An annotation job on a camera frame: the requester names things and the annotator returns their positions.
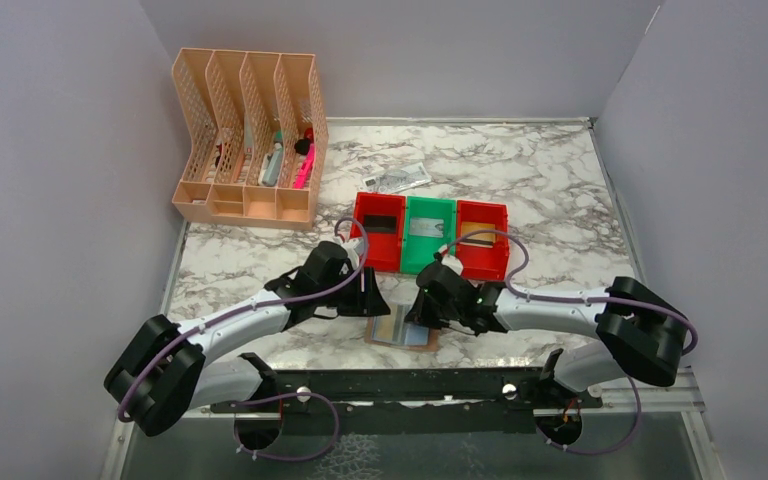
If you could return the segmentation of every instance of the plastic mesh organizer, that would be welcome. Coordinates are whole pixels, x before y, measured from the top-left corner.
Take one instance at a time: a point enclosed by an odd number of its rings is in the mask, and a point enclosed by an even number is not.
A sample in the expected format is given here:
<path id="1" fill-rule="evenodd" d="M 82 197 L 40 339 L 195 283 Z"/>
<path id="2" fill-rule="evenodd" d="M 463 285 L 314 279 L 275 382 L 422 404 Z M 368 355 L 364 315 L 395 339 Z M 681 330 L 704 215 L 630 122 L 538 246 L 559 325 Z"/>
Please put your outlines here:
<path id="1" fill-rule="evenodd" d="M 185 48 L 172 77 L 192 141 L 172 199 L 181 214 L 191 222 L 311 228 L 328 148 L 315 56 Z M 305 160 L 294 145 L 308 128 L 313 169 L 302 188 L 292 188 Z M 260 186 L 278 132 L 285 153 L 278 182 Z"/>

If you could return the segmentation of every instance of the clear plastic bag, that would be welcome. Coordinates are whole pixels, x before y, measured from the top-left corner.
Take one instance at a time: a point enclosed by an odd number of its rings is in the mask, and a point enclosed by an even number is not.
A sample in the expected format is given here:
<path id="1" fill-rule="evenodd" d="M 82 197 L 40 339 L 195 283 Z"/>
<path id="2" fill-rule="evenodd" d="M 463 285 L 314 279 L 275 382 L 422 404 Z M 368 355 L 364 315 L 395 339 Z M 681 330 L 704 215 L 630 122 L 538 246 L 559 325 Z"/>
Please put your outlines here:
<path id="1" fill-rule="evenodd" d="M 422 162 L 364 177 L 362 189 L 372 193 L 396 193 L 431 182 L 431 175 Z"/>

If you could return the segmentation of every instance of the marble countertop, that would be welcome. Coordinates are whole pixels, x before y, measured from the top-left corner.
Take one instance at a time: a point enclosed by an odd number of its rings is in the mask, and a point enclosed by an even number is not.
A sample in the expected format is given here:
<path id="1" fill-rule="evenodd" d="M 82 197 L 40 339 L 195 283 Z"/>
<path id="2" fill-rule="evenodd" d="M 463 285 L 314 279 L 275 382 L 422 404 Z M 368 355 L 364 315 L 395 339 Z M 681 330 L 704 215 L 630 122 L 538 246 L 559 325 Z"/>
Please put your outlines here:
<path id="1" fill-rule="evenodd" d="M 190 225 L 170 319 L 207 315 L 248 298 L 332 237 L 335 220 L 352 214 L 361 177 L 419 160 L 433 182 L 400 195 L 508 206 L 509 231 L 525 242 L 531 256 L 515 283 L 577 290 L 633 275 L 584 125 L 331 125 L 329 134 L 314 230 Z M 510 265 L 521 260 L 512 248 Z M 415 277 L 377 276 L 388 301 L 415 298 Z M 273 368 L 521 366 L 542 365 L 555 348 L 589 341 L 545 331 L 472 337 L 443 330 L 437 352 L 414 352 L 365 343 L 366 323 L 362 318 L 312 319 L 229 356 L 255 352 Z"/>

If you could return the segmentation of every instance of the light purple wall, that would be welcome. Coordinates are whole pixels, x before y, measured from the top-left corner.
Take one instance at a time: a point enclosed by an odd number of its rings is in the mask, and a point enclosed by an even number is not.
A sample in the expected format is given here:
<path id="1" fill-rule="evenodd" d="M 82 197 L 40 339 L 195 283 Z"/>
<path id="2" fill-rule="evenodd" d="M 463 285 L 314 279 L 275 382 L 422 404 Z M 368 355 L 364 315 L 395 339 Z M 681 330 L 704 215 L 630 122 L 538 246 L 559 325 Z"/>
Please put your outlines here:
<path id="1" fill-rule="evenodd" d="M 669 0 L 596 125 L 729 478 L 768 478 L 768 2 Z"/>
<path id="2" fill-rule="evenodd" d="M 140 0 L 164 46 L 317 54 L 329 116 L 598 115 L 661 0 Z"/>
<path id="3" fill-rule="evenodd" d="M 189 152 L 136 0 L 0 0 L 0 479 L 95 478 Z"/>

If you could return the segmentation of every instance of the organizer compartment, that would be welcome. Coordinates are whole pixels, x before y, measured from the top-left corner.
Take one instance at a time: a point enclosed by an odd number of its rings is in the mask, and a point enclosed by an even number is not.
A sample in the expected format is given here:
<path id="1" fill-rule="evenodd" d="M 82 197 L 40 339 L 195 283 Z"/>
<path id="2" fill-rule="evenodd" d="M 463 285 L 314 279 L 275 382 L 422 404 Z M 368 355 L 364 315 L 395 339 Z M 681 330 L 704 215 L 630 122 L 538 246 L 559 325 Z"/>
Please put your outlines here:
<path id="1" fill-rule="evenodd" d="M 213 199 L 224 202 L 240 202 L 243 201 L 243 186 L 242 185 L 220 185 L 214 184 L 212 187 Z"/>
<path id="2" fill-rule="evenodd" d="M 279 220 L 306 222 L 310 217 L 307 192 L 291 188 L 278 189 L 277 215 Z"/>
<path id="3" fill-rule="evenodd" d="M 246 167 L 243 152 L 245 108 L 239 82 L 244 58 L 245 52 L 217 50 L 207 62 L 207 90 L 221 142 L 213 179 L 216 183 L 233 183 Z"/>
<path id="4" fill-rule="evenodd" d="M 366 264 L 376 270 L 398 272 L 402 260 L 402 236 L 405 228 L 405 197 L 358 193 L 354 218 L 366 229 L 369 255 Z M 360 236 L 352 226 L 350 238 Z"/>
<path id="5" fill-rule="evenodd" d="M 457 202 L 457 237 L 479 229 L 508 231 L 508 209 L 495 203 Z M 510 247 L 501 235 L 481 234 L 458 244 L 455 256 L 463 264 L 463 277 L 501 281 L 508 267 Z"/>
<path id="6" fill-rule="evenodd" d="M 246 187 L 243 189 L 243 204 L 249 217 L 277 219 L 276 203 L 276 190 L 274 188 Z"/>
<path id="7" fill-rule="evenodd" d="M 319 87 L 319 72 L 313 55 L 282 54 L 275 71 L 275 92 L 281 120 L 281 131 L 287 156 L 278 185 L 294 187 L 296 177 L 306 157 L 296 153 L 296 141 L 304 137 L 307 129 L 313 130 L 313 170 L 302 188 L 311 189 L 314 198 L 319 194 L 319 179 L 322 176 L 322 162 L 318 153 L 328 146 L 328 129 L 325 125 L 325 109 L 322 91 Z"/>
<path id="8" fill-rule="evenodd" d="M 455 239 L 454 200 L 408 197 L 402 241 L 401 272 L 417 274 L 434 261 L 434 252 Z"/>
<path id="9" fill-rule="evenodd" d="M 245 209 L 242 202 L 213 202 L 213 212 L 216 215 L 231 215 L 242 217 Z"/>
<path id="10" fill-rule="evenodd" d="M 212 55 L 212 50 L 184 48 L 172 65 L 175 90 L 192 141 L 181 178 L 186 182 L 201 182 L 207 176 L 219 133 L 205 79 L 205 69 Z"/>
<path id="11" fill-rule="evenodd" d="M 204 222 L 210 219 L 207 197 L 209 183 L 178 182 L 178 188 L 172 196 L 172 204 L 191 222 Z"/>
<path id="12" fill-rule="evenodd" d="M 275 99 L 275 67 L 278 54 L 247 52 L 240 70 L 240 85 L 252 135 L 252 160 L 246 185 L 257 185 L 263 157 L 272 152 L 275 133 L 281 130 Z"/>

